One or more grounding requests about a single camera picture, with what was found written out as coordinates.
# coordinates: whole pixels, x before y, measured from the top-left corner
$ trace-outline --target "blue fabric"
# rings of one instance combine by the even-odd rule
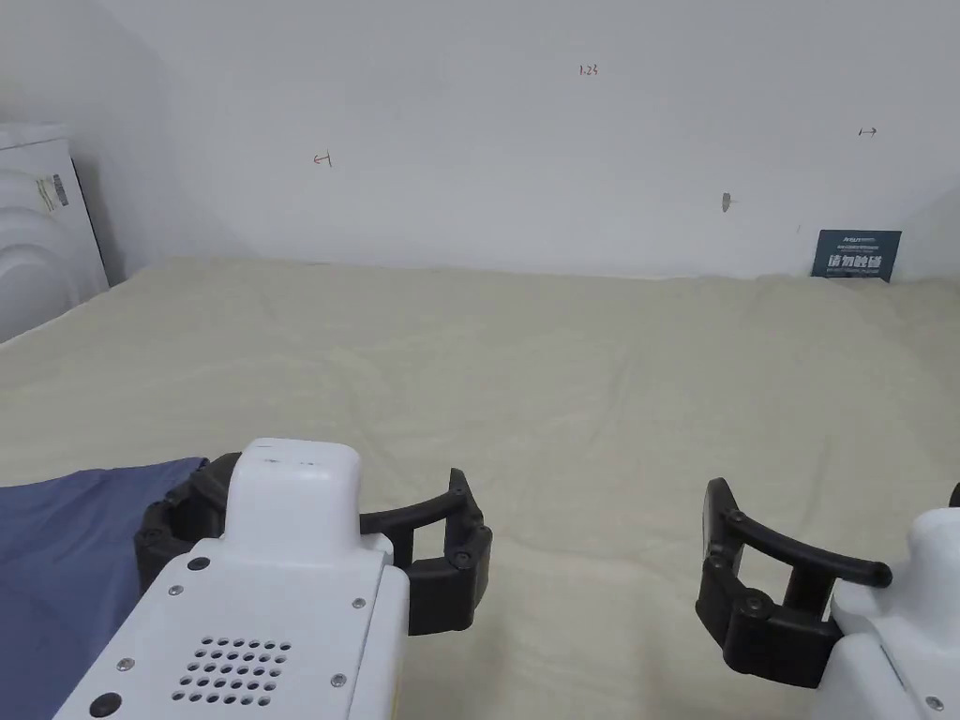
[[[139,597],[143,511],[205,461],[0,488],[0,715],[50,720]]]

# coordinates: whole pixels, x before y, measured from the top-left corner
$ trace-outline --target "white appliance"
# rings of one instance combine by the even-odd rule
[[[0,343],[107,288],[66,127],[0,124]]]

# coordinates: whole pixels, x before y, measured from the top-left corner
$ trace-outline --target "cream bedsheet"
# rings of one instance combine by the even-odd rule
[[[728,670],[693,612],[705,484],[896,560],[960,480],[958,358],[945,281],[175,260],[0,347],[0,481],[295,437],[355,447],[372,510],[456,466],[490,587],[468,632],[411,640],[401,718],[803,718],[809,693]]]

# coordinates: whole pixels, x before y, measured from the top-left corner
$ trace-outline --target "sign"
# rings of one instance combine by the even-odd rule
[[[813,277],[880,277],[890,282],[900,230],[820,230]]]

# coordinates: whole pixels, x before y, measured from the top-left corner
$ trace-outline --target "white plastic casing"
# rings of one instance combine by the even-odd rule
[[[250,444],[223,536],[163,568],[56,720],[111,692],[115,720],[390,718],[409,581],[386,538],[361,538],[359,482],[344,445]]]
[[[960,718],[960,509],[924,513],[888,588],[838,582],[814,720]]]

